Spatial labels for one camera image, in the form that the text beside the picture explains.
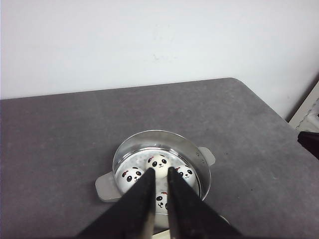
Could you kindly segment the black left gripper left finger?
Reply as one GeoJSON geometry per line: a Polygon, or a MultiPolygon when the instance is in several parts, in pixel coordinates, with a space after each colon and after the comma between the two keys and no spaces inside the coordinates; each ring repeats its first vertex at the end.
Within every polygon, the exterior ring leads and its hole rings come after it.
{"type": "Polygon", "coordinates": [[[77,239],[150,239],[155,221],[155,171],[148,169],[111,208],[77,239]]]}

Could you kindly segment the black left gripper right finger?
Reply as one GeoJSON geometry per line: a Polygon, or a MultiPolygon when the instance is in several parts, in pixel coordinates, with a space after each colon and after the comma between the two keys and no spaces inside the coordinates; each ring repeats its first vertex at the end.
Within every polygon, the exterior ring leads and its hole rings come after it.
{"type": "Polygon", "coordinates": [[[175,168],[167,175],[167,210],[172,239],[239,239],[243,235],[205,204],[175,168]]]}

